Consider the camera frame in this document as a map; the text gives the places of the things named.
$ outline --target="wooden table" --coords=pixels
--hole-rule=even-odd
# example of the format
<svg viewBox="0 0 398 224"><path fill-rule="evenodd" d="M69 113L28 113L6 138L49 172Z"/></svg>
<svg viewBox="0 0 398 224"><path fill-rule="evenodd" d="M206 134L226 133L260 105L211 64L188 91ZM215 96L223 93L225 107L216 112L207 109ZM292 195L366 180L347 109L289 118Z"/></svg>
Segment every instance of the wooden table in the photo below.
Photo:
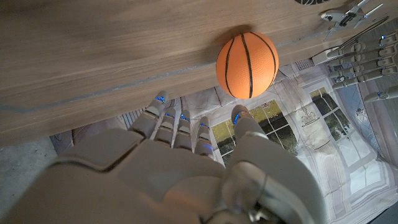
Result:
<svg viewBox="0 0 398 224"><path fill-rule="evenodd" d="M319 13L346 0L3 1L0 144L31 141L216 86L215 60L239 32L262 32L280 65L341 44L369 26L336 32ZM364 11L381 0L370 0ZM395 17L386 1L369 21Z"/></svg>

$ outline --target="basketball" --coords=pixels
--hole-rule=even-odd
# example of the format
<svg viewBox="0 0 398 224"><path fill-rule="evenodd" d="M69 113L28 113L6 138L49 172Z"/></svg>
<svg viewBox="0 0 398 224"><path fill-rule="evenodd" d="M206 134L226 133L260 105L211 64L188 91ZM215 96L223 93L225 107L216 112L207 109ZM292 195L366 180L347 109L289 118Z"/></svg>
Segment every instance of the basketball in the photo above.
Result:
<svg viewBox="0 0 398 224"><path fill-rule="evenodd" d="M260 95L272 84L278 67L278 54L271 40L258 32L247 32L234 37L221 49L216 74L227 94L248 99Z"/></svg>

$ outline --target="white robotic arm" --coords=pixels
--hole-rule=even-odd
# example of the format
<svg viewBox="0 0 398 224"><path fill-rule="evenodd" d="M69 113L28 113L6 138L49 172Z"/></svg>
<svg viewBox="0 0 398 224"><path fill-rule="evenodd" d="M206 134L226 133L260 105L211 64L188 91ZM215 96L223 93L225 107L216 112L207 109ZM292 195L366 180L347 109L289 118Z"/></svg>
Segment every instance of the white robotic arm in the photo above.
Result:
<svg viewBox="0 0 398 224"><path fill-rule="evenodd" d="M183 111L171 148L174 109L160 92L129 131L82 141L35 180L2 223L309 223L325 222L322 194L307 168L267 139L238 105L238 142L225 169L213 161L202 118L192 153Z"/></svg>

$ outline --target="mechanical component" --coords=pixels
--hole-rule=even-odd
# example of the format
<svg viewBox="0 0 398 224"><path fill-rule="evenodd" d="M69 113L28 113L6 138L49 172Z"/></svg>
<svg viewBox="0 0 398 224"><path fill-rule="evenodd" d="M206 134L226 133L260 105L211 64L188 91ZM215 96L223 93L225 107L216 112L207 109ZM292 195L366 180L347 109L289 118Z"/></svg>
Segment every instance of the mechanical component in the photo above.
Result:
<svg viewBox="0 0 398 224"><path fill-rule="evenodd" d="M358 65L354 65L351 68L346 68L342 70L338 70L329 74L330 78L342 77L345 75L358 74L359 72L374 70L375 68L385 69L387 67L393 67L394 61L393 56L384 57L380 60L373 60L366 63L361 63Z"/></svg>
<svg viewBox="0 0 398 224"><path fill-rule="evenodd" d="M349 78L346 79L342 82L338 82L335 83L332 87L334 90L339 89L339 88L343 88L346 86L350 86L350 85L354 85L357 83L361 83L361 82L366 82L369 80L373 80L373 79L377 79L377 78L381 78L383 76L386 75L397 75L398 74L398 68L396 66L393 67L389 67L386 69L380 69L380 70L376 70L373 72L369 72L369 73L365 73L364 75L360 75L354 78Z"/></svg>
<svg viewBox="0 0 398 224"><path fill-rule="evenodd" d="M398 41L398 32L395 31L387 36L381 36L379 39L370 40L367 42L360 42L353 44L349 47L344 47L342 49L336 49L327 54L328 57L337 57L340 55L360 52L360 51L370 51L374 49L381 49L387 45L392 45Z"/></svg>
<svg viewBox="0 0 398 224"><path fill-rule="evenodd" d="M398 86L393 86L386 90L369 94L368 96L365 97L364 101L366 103L369 103L377 100L386 100L397 97L398 97Z"/></svg>
<svg viewBox="0 0 398 224"><path fill-rule="evenodd" d="M30 186L2 223L325 223L312 174L267 139L249 111L232 112L237 145L225 169L213 161L209 120L195 153L183 111L171 149L175 110L159 93L130 131L112 129L72 148Z"/></svg>
<svg viewBox="0 0 398 224"><path fill-rule="evenodd" d="M335 25L330 29L328 35L326 36L326 41L329 37L331 37L337 30L346 27L348 24L355 24L354 29L357 28L360 24L362 24L366 18L374 11L379 9L382 4L378 5L371 11L366 14L359 13L358 11L368 2L369 0L362 0L359 4L354 6L352 9L347 11L346 13L336 10L329 10L324 12L321 15L321 18L326 21L333 21Z"/></svg>
<svg viewBox="0 0 398 224"><path fill-rule="evenodd" d="M383 49L372 50L369 52L362 52L360 54L355 54L352 56L332 60L329 63L329 65L336 66L336 65L342 65L344 63L362 62L364 60L374 60L377 58L393 56L396 53L398 53L398 43L395 43L394 45L389 45L387 47L384 47Z"/></svg>

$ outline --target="window pane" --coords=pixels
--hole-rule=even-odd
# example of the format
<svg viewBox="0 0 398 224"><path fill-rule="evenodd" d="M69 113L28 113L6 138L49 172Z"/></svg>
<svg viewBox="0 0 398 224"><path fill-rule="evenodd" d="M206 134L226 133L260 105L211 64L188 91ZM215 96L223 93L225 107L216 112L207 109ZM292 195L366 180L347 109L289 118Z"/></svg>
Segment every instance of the window pane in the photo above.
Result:
<svg viewBox="0 0 398 224"><path fill-rule="evenodd" d="M267 137L268 137L269 140L273 141L274 143L277 143L277 144L281 145L279 140L278 140L278 137L276 136L275 133L267 134Z"/></svg>
<svg viewBox="0 0 398 224"><path fill-rule="evenodd" d="M343 112L341 112L341 110L338 109L335 111L335 114L336 114L337 118L340 120L341 124L343 125L344 130L347 133L350 132L351 131L350 123L349 123L347 117L343 114Z"/></svg>
<svg viewBox="0 0 398 224"><path fill-rule="evenodd" d="M228 126L229 132L231 133L231 135L234 135L234 125L232 124L232 121L230 119L225 121L226 125Z"/></svg>
<svg viewBox="0 0 398 224"><path fill-rule="evenodd" d="M267 119L266 114L264 111L261 109L261 106L258 106L252 110L249 111L251 116L253 116L254 120L257 121L257 123L260 123L261 121L264 121Z"/></svg>
<svg viewBox="0 0 398 224"><path fill-rule="evenodd" d="M289 151L292 155L297 156L297 140L294 136L293 130L290 126L286 126L278 131L276 131L280 141L284 148Z"/></svg>
<svg viewBox="0 0 398 224"><path fill-rule="evenodd" d="M332 97L329 94L322 95L322 98L326 100L326 102L329 104L329 106L332 109L335 109L337 107L337 104L335 101L332 99Z"/></svg>
<svg viewBox="0 0 398 224"><path fill-rule="evenodd" d="M325 122L329 127L331 135L336 141L339 140L343 135L346 135L343 128L340 126L340 123L338 122L335 114L332 113L327 116L325 118Z"/></svg>
<svg viewBox="0 0 398 224"><path fill-rule="evenodd" d="M321 112L322 115L325 115L331 111L323 98L318 98L317 100L313 100L313 102L315 103L319 112Z"/></svg>
<svg viewBox="0 0 398 224"><path fill-rule="evenodd" d="M310 96L311 96L311 99L312 99L312 100L316 100L316 99L318 99L319 97L321 97L321 93L319 92L319 90L315 90L315 91L312 91L312 92L310 93Z"/></svg>
<svg viewBox="0 0 398 224"><path fill-rule="evenodd" d="M271 125L268 122L267 116L262 110L261 106L250 110L250 114L257 121L257 123L259 123L260 127L266 134L273 131Z"/></svg>
<svg viewBox="0 0 398 224"><path fill-rule="evenodd" d="M216 126L211 127L211 131L213 132L216 142L220 142L226 138L231 137L225 122L222 122L220 124L217 124Z"/></svg>
<svg viewBox="0 0 398 224"><path fill-rule="evenodd" d="M328 94L328 92L326 91L325 87L320 88L319 91L321 92L322 96L325 95L325 94Z"/></svg>
<svg viewBox="0 0 398 224"><path fill-rule="evenodd" d="M282 113L275 100L271 100L270 102L264 103L262 105L262 109L266 112L268 118L272 118Z"/></svg>
<svg viewBox="0 0 398 224"><path fill-rule="evenodd" d="M269 122L268 122L267 119L265 119L264 121L261 121L261 122L259 123L259 125L260 125L261 129L264 131L264 133L266 133L266 134L268 134L268 133L270 133L271 131L273 131L273 129L272 129L272 127L271 127L271 125L269 124Z"/></svg>
<svg viewBox="0 0 398 224"><path fill-rule="evenodd" d="M279 113L276 116L269 118L269 122L275 130L288 124L282 113Z"/></svg>
<svg viewBox="0 0 398 224"><path fill-rule="evenodd" d="M232 152L223 156L223 161L224 161L225 166L228 164L229 158L231 158L231 156L232 156Z"/></svg>
<svg viewBox="0 0 398 224"><path fill-rule="evenodd" d="M218 149L220 149L221 155L226 154L229 151L232 151L235 148L234 141L232 138L227 138L217 143Z"/></svg>

